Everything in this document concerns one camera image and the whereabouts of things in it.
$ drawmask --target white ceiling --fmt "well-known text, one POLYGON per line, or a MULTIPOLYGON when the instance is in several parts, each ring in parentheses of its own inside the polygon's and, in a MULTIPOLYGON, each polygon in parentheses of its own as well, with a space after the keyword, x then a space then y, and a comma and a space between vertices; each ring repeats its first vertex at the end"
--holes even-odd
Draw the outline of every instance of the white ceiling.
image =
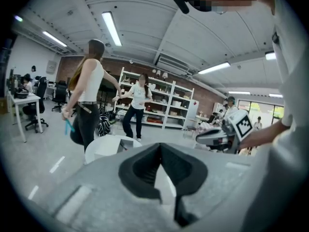
POLYGON ((31 0, 21 11, 24 22, 14 29, 62 55, 80 54, 88 40, 99 38, 112 46, 106 56, 134 59, 155 66, 161 53, 187 66, 194 78, 225 93, 254 87, 255 92, 281 84, 276 61, 266 61, 272 50, 273 19, 260 3, 239 12, 219 15, 190 8, 184 15, 173 0, 31 0), (111 11, 123 46, 114 45, 102 19, 111 11), (46 30, 68 45, 50 41, 46 30), (230 61, 232 66, 205 75, 208 66, 230 61))

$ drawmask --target black pants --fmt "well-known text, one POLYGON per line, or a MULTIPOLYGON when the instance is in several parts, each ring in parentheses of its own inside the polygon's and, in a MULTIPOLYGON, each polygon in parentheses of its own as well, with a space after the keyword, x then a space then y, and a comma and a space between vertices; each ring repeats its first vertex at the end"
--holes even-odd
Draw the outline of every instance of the black pants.
POLYGON ((135 109, 132 106, 129 107, 127 111, 124 121, 122 122, 122 126, 126 133, 127 137, 133 138, 133 131, 130 126, 131 118, 136 115, 136 137, 141 138, 141 119, 143 118, 144 109, 135 109))
POLYGON ((87 146, 94 140, 93 134, 98 125, 99 111, 97 104, 83 104, 83 106, 88 108, 91 113, 76 106, 77 115, 73 122, 75 132, 71 131, 70 137, 75 143, 83 145, 86 152, 87 146))

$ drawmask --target fluorescent light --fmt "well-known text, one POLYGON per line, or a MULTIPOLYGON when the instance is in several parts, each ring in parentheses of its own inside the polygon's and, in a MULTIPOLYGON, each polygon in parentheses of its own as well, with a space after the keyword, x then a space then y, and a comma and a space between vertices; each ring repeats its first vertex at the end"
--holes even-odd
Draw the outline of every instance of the fluorescent light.
POLYGON ((66 44, 64 44, 63 42, 61 42, 59 39, 57 39, 56 37, 54 37, 53 35, 51 35, 50 33, 44 31, 43 34, 45 34, 46 36, 48 36, 49 38, 51 38, 52 40, 56 41, 57 43, 59 43, 60 45, 67 47, 66 44))
POLYGON ((270 97, 283 98, 283 95, 280 94, 269 94, 270 97))
POLYGON ((229 94, 238 94, 238 95, 250 95, 250 92, 247 91, 229 91, 229 94))
POLYGON ((15 19, 16 19, 17 21, 20 21, 20 22, 23 21, 23 18, 21 18, 21 17, 19 17, 19 16, 17 16, 17 15, 15 15, 15 19))
POLYGON ((230 67, 230 66, 231 65, 229 64, 229 62, 225 62, 225 63, 219 64, 219 65, 215 65, 213 67, 210 67, 208 69, 205 69, 203 71, 200 71, 199 74, 206 74, 206 73, 209 73, 209 72, 214 72, 214 71, 224 69, 224 68, 227 68, 227 67, 230 67))
POLYGON ((115 24, 114 24, 114 20, 112 18, 112 13, 111 12, 104 12, 102 13, 103 19, 105 21, 105 24, 108 28, 108 31, 110 32, 112 39, 114 40, 114 43, 116 46, 122 46, 115 24))
POLYGON ((274 52, 266 52, 265 53, 266 60, 276 59, 276 54, 274 52))

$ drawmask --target blue object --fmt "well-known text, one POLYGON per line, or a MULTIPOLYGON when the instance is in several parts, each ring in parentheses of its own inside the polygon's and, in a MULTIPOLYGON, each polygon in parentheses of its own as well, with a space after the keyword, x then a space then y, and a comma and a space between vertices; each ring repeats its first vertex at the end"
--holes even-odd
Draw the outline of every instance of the blue object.
POLYGON ((71 125, 70 121, 68 119, 66 119, 66 127, 65 127, 65 135, 68 135, 68 127, 71 128, 72 132, 75 132, 74 127, 71 125))

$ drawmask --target long brown hair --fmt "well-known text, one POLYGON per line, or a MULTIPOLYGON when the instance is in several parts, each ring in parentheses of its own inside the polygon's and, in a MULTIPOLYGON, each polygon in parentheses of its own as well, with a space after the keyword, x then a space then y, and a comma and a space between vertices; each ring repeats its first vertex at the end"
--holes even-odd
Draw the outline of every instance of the long brown hair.
POLYGON ((143 73, 141 75, 145 77, 145 86, 144 86, 144 88, 145 88, 145 96, 148 97, 148 84, 149 84, 148 74, 143 73))
POLYGON ((84 56, 83 60, 78 65, 77 70, 70 81, 69 85, 70 89, 75 89, 78 79, 81 75, 83 65, 87 59, 94 58, 100 61, 100 59, 102 58, 105 49, 103 42, 99 40, 90 40, 88 42, 88 47, 89 47, 89 53, 84 56))

